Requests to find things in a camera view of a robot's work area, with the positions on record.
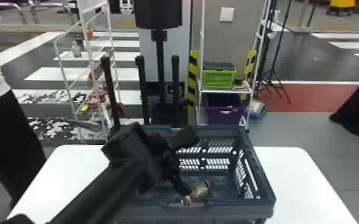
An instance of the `black speaker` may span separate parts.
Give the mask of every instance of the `black speaker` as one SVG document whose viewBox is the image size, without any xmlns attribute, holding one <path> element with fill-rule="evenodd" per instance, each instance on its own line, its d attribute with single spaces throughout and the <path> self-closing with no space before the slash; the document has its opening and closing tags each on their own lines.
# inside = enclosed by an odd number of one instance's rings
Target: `black speaker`
<svg viewBox="0 0 359 224">
<path fill-rule="evenodd" d="M 134 0 L 137 27 L 165 30 L 182 25 L 182 0 Z"/>
</svg>

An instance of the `person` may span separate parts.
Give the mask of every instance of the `person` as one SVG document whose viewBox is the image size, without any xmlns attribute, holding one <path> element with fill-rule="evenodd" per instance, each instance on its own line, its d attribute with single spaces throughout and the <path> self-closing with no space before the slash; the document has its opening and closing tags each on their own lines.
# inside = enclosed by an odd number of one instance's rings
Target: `person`
<svg viewBox="0 0 359 224">
<path fill-rule="evenodd" d="M 14 207 L 46 158 L 0 69 L 0 183 Z"/>
</svg>

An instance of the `teal plastic basket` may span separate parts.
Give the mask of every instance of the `teal plastic basket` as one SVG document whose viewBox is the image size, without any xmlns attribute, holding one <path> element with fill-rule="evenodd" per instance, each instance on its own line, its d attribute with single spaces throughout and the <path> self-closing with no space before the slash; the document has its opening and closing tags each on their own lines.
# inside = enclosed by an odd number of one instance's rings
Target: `teal plastic basket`
<svg viewBox="0 0 359 224">
<path fill-rule="evenodd" d="M 189 185 L 213 180 L 212 196 L 184 206 L 169 182 L 137 195 L 117 223 L 262 224 L 273 215 L 276 198 L 246 131 L 238 126 L 196 126 L 200 142 L 176 153 Z M 159 132 L 170 136 L 174 130 Z"/>
</svg>

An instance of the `plastic basket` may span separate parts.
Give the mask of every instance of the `plastic basket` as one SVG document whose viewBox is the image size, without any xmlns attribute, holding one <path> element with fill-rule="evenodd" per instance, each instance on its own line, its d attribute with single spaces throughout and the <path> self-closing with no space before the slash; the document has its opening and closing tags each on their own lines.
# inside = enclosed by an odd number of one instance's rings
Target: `plastic basket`
<svg viewBox="0 0 359 224">
<path fill-rule="evenodd" d="M 197 126 L 201 141 L 177 152 L 182 178 L 190 185 L 213 180 L 212 197 L 184 206 L 170 183 L 137 195 L 117 223 L 259 224 L 273 215 L 273 190 L 246 131 L 237 126 Z"/>
<path fill-rule="evenodd" d="M 231 63 L 203 64 L 203 88 L 204 89 L 231 89 L 237 70 Z"/>
</svg>

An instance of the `bottle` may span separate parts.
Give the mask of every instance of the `bottle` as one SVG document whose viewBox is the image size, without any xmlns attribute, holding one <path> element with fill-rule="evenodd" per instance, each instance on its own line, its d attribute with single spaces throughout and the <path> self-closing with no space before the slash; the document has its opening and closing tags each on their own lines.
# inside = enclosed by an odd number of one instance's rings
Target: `bottle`
<svg viewBox="0 0 359 224">
<path fill-rule="evenodd" d="M 85 50 L 85 47 L 83 45 L 83 39 L 80 35 L 76 35 L 75 41 L 76 44 L 81 48 L 81 51 Z"/>
<path fill-rule="evenodd" d="M 72 54 L 74 55 L 74 57 L 76 57 L 76 58 L 82 57 L 81 48 L 80 48 L 80 46 L 78 46 L 76 41 L 72 42 L 71 49 L 72 49 Z"/>
<path fill-rule="evenodd" d="M 93 30 L 91 28 L 86 29 L 86 34 L 88 35 L 88 40 L 93 40 Z"/>
</svg>

